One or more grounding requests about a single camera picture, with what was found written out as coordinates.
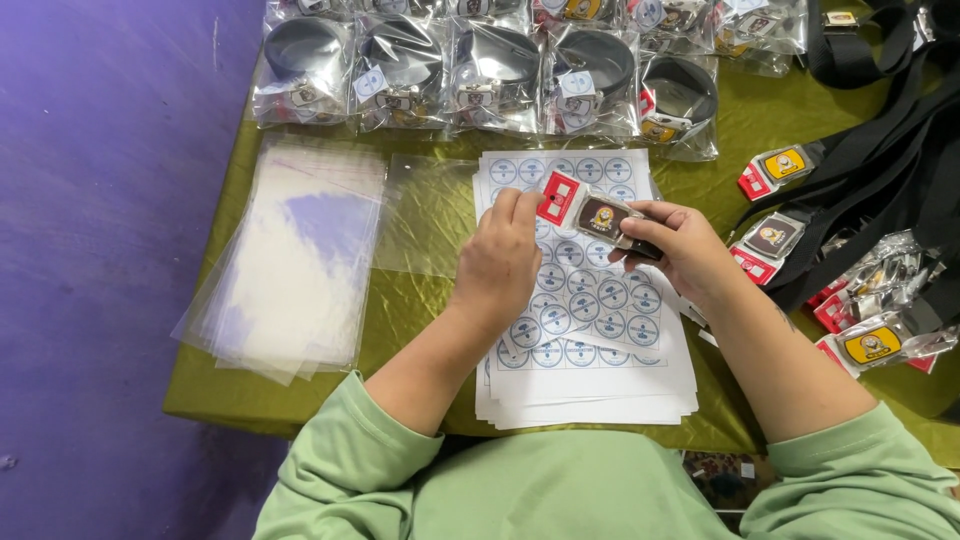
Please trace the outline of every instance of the green tablecloth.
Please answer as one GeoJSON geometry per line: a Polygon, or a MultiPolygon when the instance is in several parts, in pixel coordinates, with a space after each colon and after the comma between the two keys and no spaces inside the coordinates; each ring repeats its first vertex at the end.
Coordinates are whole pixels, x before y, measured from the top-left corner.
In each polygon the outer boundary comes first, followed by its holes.
{"type": "MultiPolygon", "coordinates": [[[[831,91],[804,73],[766,79],[720,73],[718,132],[720,158],[707,163],[651,160],[654,178],[669,201],[700,209],[725,237],[747,207],[735,181],[755,154],[794,142],[806,142],[860,123],[879,107],[882,84],[855,91],[831,91]]],[[[227,244],[243,213],[262,132],[245,121],[237,134],[219,206],[206,246],[202,280],[227,244]]],[[[484,150],[514,150],[518,139],[470,133],[452,143],[387,141],[381,134],[360,137],[392,153],[476,160],[484,150]]],[[[472,219],[473,207],[463,198],[460,222],[472,219]]],[[[359,369],[369,376],[411,340],[444,306],[452,280],[395,271],[374,270],[361,344],[359,369]]],[[[793,314],[809,336],[823,333],[809,313],[793,314]]],[[[698,327],[684,320],[697,375],[700,411],[680,426],[615,426],[649,435],[666,447],[690,450],[761,453],[763,437],[754,416],[719,352],[697,337],[698,327]]],[[[214,359],[182,346],[163,410],[168,414],[240,430],[293,437],[343,378],[318,374],[312,381],[294,380],[284,387],[255,373],[214,369],[214,359]]],[[[860,380],[885,400],[930,450],[936,461],[960,468],[960,427],[924,417],[942,410],[960,393],[960,360],[939,360],[932,376],[900,365],[869,371],[860,380]]],[[[469,435],[502,435],[473,412],[474,380],[464,385],[446,415],[443,430],[469,435]]],[[[549,429],[599,428],[560,426],[549,429]]]]}

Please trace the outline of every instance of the purple wall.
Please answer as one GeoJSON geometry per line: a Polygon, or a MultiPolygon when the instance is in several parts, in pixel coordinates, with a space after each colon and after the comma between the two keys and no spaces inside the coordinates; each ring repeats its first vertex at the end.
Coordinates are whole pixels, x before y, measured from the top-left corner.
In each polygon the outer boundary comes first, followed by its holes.
{"type": "Polygon", "coordinates": [[[0,538],[243,538],[285,445],[160,404],[264,0],[7,2],[0,538]]]}

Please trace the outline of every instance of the left hand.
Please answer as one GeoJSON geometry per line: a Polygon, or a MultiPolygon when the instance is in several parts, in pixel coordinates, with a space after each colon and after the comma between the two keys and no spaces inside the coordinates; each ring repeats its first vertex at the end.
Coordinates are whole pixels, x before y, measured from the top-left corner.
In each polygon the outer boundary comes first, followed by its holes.
{"type": "Polygon", "coordinates": [[[526,309],[543,253],[535,241],[543,194],[500,190],[460,250],[457,281],[447,303],[487,337],[507,330],[526,309]]]}

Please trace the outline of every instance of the tattoo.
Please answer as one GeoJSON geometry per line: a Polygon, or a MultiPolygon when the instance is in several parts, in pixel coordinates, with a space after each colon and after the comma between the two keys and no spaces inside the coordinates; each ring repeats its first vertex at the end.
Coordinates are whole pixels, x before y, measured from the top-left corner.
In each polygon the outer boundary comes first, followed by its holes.
{"type": "Polygon", "coordinates": [[[777,310],[777,313],[780,314],[780,317],[783,317],[783,322],[790,325],[790,330],[797,331],[797,325],[793,324],[793,320],[790,319],[790,317],[784,313],[782,309],[780,309],[780,306],[774,305],[774,309],[777,310]]]}

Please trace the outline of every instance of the person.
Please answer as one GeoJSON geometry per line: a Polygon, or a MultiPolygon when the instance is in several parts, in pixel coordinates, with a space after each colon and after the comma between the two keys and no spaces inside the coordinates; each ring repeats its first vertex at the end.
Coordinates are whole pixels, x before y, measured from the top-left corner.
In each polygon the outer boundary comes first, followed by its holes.
{"type": "MultiPolygon", "coordinates": [[[[635,433],[526,433],[431,464],[447,408],[531,297],[541,201],[500,191],[463,246],[446,309],[369,379],[347,376],[304,426],[255,539],[736,537],[676,451],[635,433]]],[[[797,331],[707,219],[664,202],[631,207],[657,222],[627,219],[623,232],[659,246],[656,266],[706,315],[782,478],[747,510],[741,533],[960,537],[960,503],[950,496],[957,478],[797,331]]],[[[624,258],[628,271],[652,262],[611,254],[624,258]]]]}

